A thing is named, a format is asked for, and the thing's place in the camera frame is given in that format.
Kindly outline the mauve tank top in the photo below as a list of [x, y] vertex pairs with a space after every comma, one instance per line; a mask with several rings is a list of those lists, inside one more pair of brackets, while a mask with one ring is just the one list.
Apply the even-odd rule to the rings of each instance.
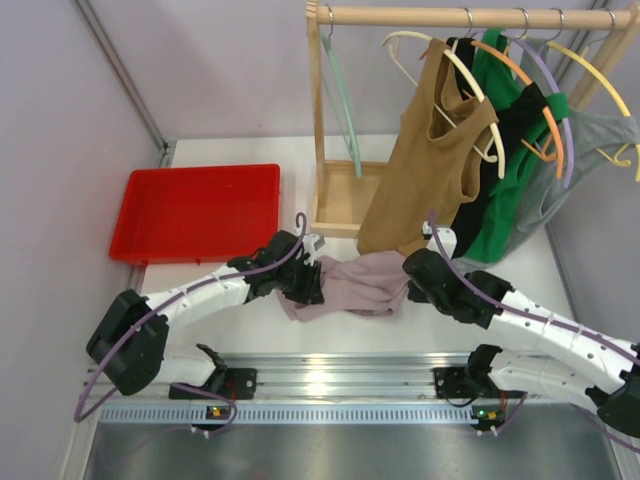
[[336, 312], [360, 317], [381, 317], [397, 313], [408, 292], [409, 277], [402, 264], [405, 257], [396, 251], [361, 255], [338, 261], [319, 258], [320, 286], [324, 302], [303, 305], [277, 295], [286, 316], [292, 321], [308, 322]]

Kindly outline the mint green hanger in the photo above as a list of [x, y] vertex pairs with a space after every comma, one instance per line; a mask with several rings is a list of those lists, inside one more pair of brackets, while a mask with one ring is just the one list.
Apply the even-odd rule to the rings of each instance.
[[329, 63], [333, 81], [335, 83], [335, 89], [338, 95], [337, 100], [334, 100], [331, 96], [331, 88], [329, 87], [328, 81], [325, 79], [325, 77], [322, 77], [322, 82], [325, 88], [325, 92], [328, 95], [330, 105], [340, 129], [340, 133], [344, 140], [347, 153], [349, 154], [349, 158], [351, 159], [351, 162], [353, 164], [355, 176], [357, 179], [360, 179], [363, 175], [360, 146], [358, 136], [356, 134], [351, 104], [349, 101], [344, 76], [333, 48], [333, 32], [334, 27], [331, 26], [328, 33], [320, 34], [320, 40]]

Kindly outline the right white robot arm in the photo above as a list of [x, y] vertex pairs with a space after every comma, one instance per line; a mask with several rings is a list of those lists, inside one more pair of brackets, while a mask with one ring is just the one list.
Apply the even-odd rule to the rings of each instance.
[[605, 425], [639, 435], [639, 346], [552, 312], [486, 271], [461, 274], [421, 249], [402, 268], [409, 297], [487, 332], [464, 368], [478, 396], [523, 392], [561, 400]]

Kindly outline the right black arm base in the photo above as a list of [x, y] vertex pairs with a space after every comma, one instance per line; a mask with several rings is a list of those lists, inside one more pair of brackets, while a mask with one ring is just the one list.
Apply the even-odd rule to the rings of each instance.
[[478, 434], [494, 435], [506, 424], [508, 395], [489, 378], [491, 362], [502, 353], [497, 346], [482, 344], [468, 357], [464, 366], [438, 367], [433, 370], [436, 397], [456, 408], [470, 407], [476, 400], [497, 400], [496, 407], [473, 407], [473, 426]]

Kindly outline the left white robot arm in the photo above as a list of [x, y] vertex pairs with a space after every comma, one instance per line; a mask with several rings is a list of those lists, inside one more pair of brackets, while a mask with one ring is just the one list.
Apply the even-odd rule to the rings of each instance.
[[179, 347], [177, 333], [213, 314], [274, 291], [301, 305], [324, 301], [320, 287], [320, 234], [280, 230], [268, 245], [173, 289], [116, 296], [86, 351], [124, 396], [169, 384], [173, 398], [214, 397], [225, 388], [227, 366], [211, 347]]

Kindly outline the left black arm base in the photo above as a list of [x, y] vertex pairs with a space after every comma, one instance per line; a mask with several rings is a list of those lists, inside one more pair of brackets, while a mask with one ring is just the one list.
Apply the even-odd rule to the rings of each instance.
[[[212, 376], [201, 387], [193, 387], [186, 384], [178, 384], [182, 387], [196, 388], [198, 390], [213, 393], [221, 396], [231, 403], [237, 400], [252, 400], [257, 388], [258, 371], [255, 368], [229, 367], [220, 355], [204, 344], [197, 344], [197, 348], [209, 356], [215, 365]], [[199, 400], [210, 399], [202, 393], [185, 391], [172, 385], [169, 389], [169, 399], [171, 400]], [[229, 420], [232, 416], [231, 407], [207, 407], [206, 418], [208, 420]], [[192, 424], [193, 428], [205, 433], [224, 430], [222, 424]]]

